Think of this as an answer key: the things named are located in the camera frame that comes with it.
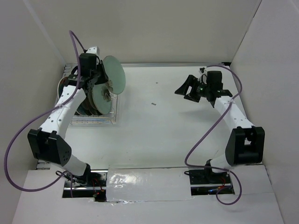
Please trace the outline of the light green flower plate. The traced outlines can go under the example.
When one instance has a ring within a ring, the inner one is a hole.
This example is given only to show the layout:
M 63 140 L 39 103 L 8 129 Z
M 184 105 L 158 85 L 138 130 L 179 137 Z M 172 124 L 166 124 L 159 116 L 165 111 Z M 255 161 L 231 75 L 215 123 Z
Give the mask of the light green flower plate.
M 112 100 L 110 91 L 105 84 L 95 85 L 92 89 L 95 107 L 101 114 L 108 114 L 111 110 Z
M 121 63 L 114 56 L 106 56 L 103 60 L 103 65 L 108 77 L 106 87 L 113 94 L 121 94 L 126 86 L 125 71 Z

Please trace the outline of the dark blue plate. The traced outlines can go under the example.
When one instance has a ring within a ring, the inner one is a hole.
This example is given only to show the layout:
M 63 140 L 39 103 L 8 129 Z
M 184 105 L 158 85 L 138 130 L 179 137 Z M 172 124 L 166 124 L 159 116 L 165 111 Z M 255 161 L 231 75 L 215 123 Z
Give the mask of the dark blue plate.
M 58 99 L 60 99 L 62 93 L 63 93 L 63 88 L 62 88 L 62 87 L 57 88 L 57 96 L 58 96 Z

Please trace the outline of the red teal flower plate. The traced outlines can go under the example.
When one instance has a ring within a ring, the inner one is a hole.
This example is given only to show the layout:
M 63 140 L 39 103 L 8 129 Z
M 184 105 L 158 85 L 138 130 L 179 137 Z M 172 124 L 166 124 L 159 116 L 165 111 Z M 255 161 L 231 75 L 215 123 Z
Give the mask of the red teal flower plate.
M 64 87 L 65 86 L 65 82 L 67 81 L 68 77 L 63 77 L 60 79 L 59 83 L 58 83 L 58 88 L 60 87 Z

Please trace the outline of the brown rimmed cream plate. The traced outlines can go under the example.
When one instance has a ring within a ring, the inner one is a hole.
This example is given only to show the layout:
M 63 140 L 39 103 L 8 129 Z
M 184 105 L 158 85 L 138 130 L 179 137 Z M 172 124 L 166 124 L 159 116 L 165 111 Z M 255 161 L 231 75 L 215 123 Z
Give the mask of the brown rimmed cream plate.
M 93 101 L 93 95 L 92 95 L 92 91 L 91 91 L 91 90 L 88 92 L 87 96 L 88 96 L 88 100 L 89 100 L 89 103 L 90 103 L 90 105 L 91 105 L 91 108 L 93 109 L 92 112 L 93 112 L 95 115 L 97 115 L 97 116 L 102 115 L 102 114 L 98 111 L 98 109 L 96 108 L 96 106 L 95 106 L 95 104 L 94 104 L 94 101 Z
M 93 114 L 90 112 L 89 106 L 90 104 L 88 101 L 88 97 L 86 97 L 84 101 L 77 108 L 77 113 L 80 115 L 92 116 Z

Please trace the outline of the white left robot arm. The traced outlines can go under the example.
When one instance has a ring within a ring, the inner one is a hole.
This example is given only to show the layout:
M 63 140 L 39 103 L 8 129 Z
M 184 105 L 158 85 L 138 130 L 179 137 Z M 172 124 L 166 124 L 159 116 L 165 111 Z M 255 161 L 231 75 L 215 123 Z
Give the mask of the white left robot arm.
M 77 183 L 87 186 L 92 182 L 90 165 L 75 157 L 64 139 L 74 113 L 88 92 L 108 77 L 99 54 L 90 51 L 80 54 L 77 72 L 71 73 L 65 81 L 57 109 L 37 130 L 29 131 L 28 141 L 34 158 L 71 172 Z

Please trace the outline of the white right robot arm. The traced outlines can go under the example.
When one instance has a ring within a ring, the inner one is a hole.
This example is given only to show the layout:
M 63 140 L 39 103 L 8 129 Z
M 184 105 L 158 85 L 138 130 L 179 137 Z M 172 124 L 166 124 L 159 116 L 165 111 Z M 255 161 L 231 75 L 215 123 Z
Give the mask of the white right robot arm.
M 220 173 L 240 165 L 258 164 L 263 159 L 265 131 L 255 126 L 242 113 L 229 90 L 223 88 L 221 71 L 206 71 L 201 68 L 206 79 L 189 75 L 186 81 L 175 91 L 184 99 L 199 102 L 206 98 L 218 111 L 230 130 L 224 154 L 206 162 L 204 178 L 209 183 L 216 182 Z

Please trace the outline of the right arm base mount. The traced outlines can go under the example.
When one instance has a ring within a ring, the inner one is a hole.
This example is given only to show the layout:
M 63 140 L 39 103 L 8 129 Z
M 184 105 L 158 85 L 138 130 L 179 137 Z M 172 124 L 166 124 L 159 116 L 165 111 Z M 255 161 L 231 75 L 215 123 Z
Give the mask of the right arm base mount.
M 211 169 L 188 169 L 184 172 L 189 177 L 192 196 L 234 194 L 231 178 L 227 173 L 213 173 Z

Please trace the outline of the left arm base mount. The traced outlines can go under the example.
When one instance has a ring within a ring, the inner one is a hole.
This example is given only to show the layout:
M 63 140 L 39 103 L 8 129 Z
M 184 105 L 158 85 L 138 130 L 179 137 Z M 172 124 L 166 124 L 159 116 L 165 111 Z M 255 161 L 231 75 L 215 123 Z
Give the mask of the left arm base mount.
M 90 198 L 95 202 L 105 202 L 108 170 L 91 170 L 91 180 L 80 182 L 75 176 L 71 179 L 69 173 L 64 175 L 62 198 Z

